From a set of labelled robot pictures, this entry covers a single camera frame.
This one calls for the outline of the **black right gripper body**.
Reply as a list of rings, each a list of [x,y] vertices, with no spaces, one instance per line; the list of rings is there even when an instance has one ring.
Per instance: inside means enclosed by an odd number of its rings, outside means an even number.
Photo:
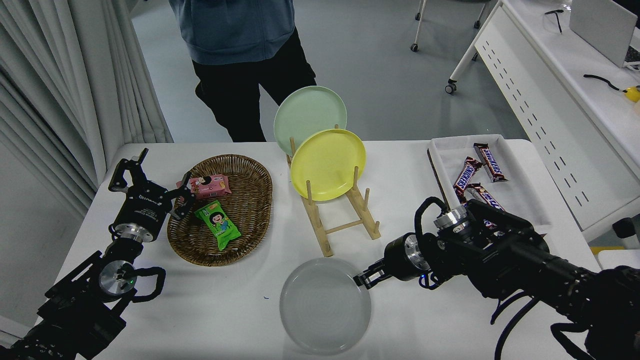
[[[385,246],[383,269],[384,273],[400,281],[412,279],[412,263],[407,256],[405,245],[410,234],[403,234]]]

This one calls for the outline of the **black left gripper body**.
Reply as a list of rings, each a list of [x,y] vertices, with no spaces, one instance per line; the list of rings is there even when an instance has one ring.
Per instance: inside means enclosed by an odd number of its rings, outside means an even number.
[[[166,188],[148,182],[131,186],[126,199],[113,223],[113,230],[123,232],[127,225],[144,228],[151,236],[157,236],[172,210],[173,204]]]

